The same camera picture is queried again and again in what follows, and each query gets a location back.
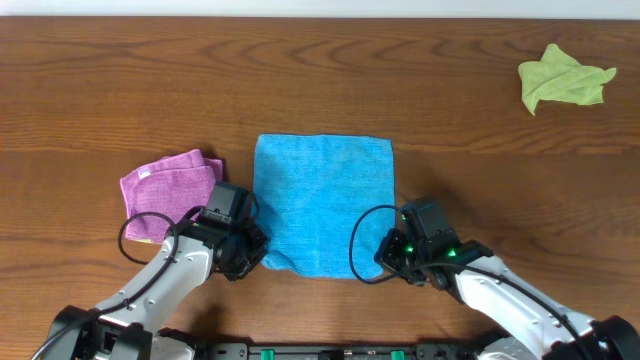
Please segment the blue microfiber cloth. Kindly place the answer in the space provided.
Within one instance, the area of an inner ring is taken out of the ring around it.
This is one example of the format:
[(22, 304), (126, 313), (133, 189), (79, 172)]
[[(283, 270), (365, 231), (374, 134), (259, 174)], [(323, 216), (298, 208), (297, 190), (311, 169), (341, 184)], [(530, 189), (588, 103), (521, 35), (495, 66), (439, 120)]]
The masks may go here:
[(374, 255), (394, 227), (394, 154), (388, 139), (262, 134), (254, 154), (262, 263), (311, 278), (382, 273)]

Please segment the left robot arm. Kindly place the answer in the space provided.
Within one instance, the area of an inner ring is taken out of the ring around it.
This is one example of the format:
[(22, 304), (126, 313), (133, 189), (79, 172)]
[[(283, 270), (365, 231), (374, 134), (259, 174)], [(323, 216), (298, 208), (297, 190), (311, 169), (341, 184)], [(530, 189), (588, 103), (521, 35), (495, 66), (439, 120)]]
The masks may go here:
[(207, 343), (165, 323), (211, 275), (230, 281), (246, 277), (265, 256), (268, 238), (250, 217), (202, 207), (168, 225), (159, 252), (116, 294), (90, 310), (64, 308), (34, 358), (208, 358)]

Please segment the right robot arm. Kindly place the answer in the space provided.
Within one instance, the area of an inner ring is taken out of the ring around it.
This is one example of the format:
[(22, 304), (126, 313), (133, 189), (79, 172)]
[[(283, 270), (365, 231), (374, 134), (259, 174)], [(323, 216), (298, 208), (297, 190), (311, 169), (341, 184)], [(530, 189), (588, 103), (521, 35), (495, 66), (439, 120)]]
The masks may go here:
[(605, 320), (566, 307), (528, 284), (481, 243), (452, 229), (432, 237), (392, 229), (375, 261), (412, 285), (431, 284), (491, 318), (510, 335), (481, 355), (536, 359), (637, 359), (639, 333), (615, 315)]

